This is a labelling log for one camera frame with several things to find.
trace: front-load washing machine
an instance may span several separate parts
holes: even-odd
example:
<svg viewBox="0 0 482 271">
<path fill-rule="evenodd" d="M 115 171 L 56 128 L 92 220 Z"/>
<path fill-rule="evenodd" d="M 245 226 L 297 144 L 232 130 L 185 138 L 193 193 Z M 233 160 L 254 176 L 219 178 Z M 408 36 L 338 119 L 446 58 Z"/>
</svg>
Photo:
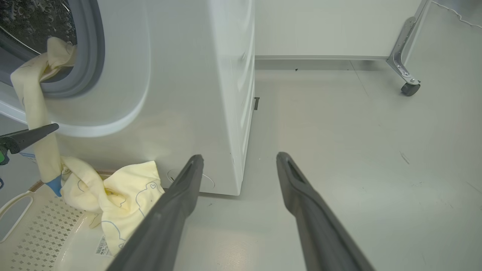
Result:
<svg viewBox="0 0 482 271">
<path fill-rule="evenodd" d="M 194 154 L 201 191 L 239 195 L 254 107 L 253 0 L 0 0 L 0 112 L 25 123 L 10 73 L 50 36 L 77 60 L 41 84 L 63 155 L 99 171 Z"/>
</svg>

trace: washing machine drum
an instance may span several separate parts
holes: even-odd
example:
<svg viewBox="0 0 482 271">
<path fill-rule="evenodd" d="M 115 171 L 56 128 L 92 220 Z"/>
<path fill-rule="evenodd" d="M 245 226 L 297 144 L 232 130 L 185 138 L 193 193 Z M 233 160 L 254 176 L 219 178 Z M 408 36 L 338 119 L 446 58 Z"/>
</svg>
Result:
<svg viewBox="0 0 482 271">
<path fill-rule="evenodd" d="M 47 51 L 57 37 L 77 45 L 75 66 L 41 83 L 45 97 L 64 98 L 87 92 L 104 64 L 104 32 L 97 0 L 0 0 L 0 82 Z"/>
</svg>

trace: laundry basket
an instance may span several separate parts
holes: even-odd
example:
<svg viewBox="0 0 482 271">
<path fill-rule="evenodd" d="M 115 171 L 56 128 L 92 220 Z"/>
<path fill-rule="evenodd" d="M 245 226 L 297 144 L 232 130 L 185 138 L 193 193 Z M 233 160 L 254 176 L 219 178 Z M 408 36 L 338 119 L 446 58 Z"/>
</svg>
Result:
<svg viewBox="0 0 482 271">
<path fill-rule="evenodd" d="M 67 205 L 42 182 L 0 209 L 0 220 L 24 198 L 30 204 L 0 241 L 0 270 L 104 270 L 110 255 L 101 227 L 90 229 L 87 215 Z"/>
</svg>

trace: gray floor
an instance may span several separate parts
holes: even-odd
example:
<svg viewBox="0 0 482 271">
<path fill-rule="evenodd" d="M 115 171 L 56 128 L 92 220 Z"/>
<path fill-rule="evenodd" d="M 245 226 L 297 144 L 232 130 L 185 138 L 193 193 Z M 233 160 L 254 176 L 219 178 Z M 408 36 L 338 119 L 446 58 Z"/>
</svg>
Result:
<svg viewBox="0 0 482 271">
<path fill-rule="evenodd" d="M 305 268 L 276 173 L 286 151 L 377 270 L 482 270 L 481 44 L 433 5 L 413 97 L 384 62 L 258 70 L 241 195 L 199 198 L 175 269 Z"/>
</svg>

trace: basket handle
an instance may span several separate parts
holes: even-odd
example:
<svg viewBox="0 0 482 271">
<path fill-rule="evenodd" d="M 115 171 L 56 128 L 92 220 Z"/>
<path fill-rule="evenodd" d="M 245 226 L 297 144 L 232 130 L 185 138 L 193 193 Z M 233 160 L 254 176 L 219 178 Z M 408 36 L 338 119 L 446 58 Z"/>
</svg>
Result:
<svg viewBox="0 0 482 271">
<path fill-rule="evenodd" d="M 27 210 L 30 208 L 30 206 L 32 205 L 32 202 L 33 202 L 33 197 L 32 195 L 35 194 L 34 192 L 32 191 L 27 191 L 25 193 L 22 193 L 16 197 L 14 197 L 13 199 L 9 200 L 4 206 L 2 206 L 2 208 L 0 208 L 0 220 L 2 219 L 3 215 L 5 213 L 7 213 L 7 211 L 12 207 L 14 206 L 17 202 L 19 202 L 20 200 L 22 200 L 23 198 L 26 198 L 26 197 L 30 197 L 30 202 L 29 204 L 27 205 L 27 207 L 25 208 L 25 210 L 23 211 L 23 213 L 18 217 L 17 221 L 15 222 L 15 224 L 12 226 L 12 228 L 8 231 L 8 233 L 5 235 L 5 237 L 0 241 L 0 244 L 3 243 L 5 240 L 7 240 L 8 236 L 10 235 L 10 233 L 12 233 L 12 231 L 15 229 L 15 227 L 18 225 L 18 223 L 22 220 L 22 218 L 24 217 L 25 213 L 27 212 Z"/>
</svg>

